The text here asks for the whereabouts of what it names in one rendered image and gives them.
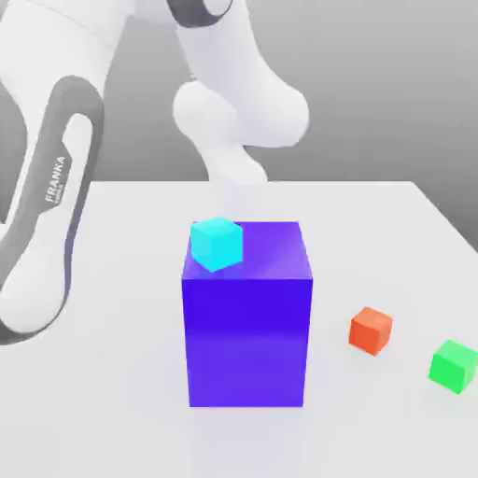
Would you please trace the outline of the small cyan cube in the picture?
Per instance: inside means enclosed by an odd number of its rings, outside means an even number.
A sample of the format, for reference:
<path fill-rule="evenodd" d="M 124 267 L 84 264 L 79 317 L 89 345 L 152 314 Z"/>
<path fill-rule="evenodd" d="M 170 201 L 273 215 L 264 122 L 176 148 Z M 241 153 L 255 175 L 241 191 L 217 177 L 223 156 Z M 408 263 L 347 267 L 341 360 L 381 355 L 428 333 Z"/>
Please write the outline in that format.
<path fill-rule="evenodd" d="M 213 273 L 243 260 L 243 228 L 227 218 L 210 218 L 190 226 L 190 254 Z"/>

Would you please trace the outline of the small red cube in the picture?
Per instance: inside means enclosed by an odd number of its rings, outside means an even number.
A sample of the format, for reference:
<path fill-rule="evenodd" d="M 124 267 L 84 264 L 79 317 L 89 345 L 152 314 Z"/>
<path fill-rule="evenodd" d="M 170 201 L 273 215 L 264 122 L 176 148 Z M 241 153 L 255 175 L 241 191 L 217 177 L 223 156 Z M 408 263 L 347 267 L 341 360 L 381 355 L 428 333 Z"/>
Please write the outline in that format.
<path fill-rule="evenodd" d="M 370 307 L 364 307 L 351 319 L 348 341 L 376 356 L 388 343 L 393 319 Z"/>

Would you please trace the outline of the small green cube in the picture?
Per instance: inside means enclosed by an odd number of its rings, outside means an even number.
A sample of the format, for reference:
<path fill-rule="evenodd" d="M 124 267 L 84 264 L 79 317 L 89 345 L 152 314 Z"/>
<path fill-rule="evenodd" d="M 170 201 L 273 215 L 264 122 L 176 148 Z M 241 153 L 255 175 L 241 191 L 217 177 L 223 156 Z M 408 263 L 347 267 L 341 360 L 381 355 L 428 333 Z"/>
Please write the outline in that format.
<path fill-rule="evenodd" d="M 448 339 L 433 353 L 428 378 L 460 394 L 472 381 L 477 368 L 478 352 Z"/>

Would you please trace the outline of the large blue box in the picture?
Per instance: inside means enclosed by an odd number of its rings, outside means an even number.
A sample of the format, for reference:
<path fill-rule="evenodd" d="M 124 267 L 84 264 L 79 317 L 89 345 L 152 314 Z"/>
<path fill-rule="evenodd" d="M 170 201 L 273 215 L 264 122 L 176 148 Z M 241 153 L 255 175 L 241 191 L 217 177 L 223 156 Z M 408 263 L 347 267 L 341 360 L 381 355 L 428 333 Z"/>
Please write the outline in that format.
<path fill-rule="evenodd" d="M 244 259 L 181 276 L 192 407 L 303 404 L 314 278 L 296 221 L 241 222 Z"/>

